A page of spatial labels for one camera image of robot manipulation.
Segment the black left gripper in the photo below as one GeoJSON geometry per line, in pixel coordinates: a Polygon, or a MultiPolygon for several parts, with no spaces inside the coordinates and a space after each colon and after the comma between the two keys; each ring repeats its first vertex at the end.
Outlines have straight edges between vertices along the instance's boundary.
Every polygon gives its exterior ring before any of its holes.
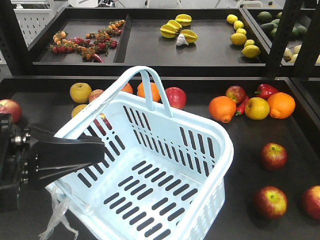
{"type": "Polygon", "coordinates": [[[28,180],[33,189],[40,190],[61,177],[102,162],[104,155],[105,144],[97,136],[82,133],[76,139],[69,139],[36,126],[21,129],[13,123],[10,113],[2,113],[0,211],[5,213],[19,208],[22,182],[28,180]]]}

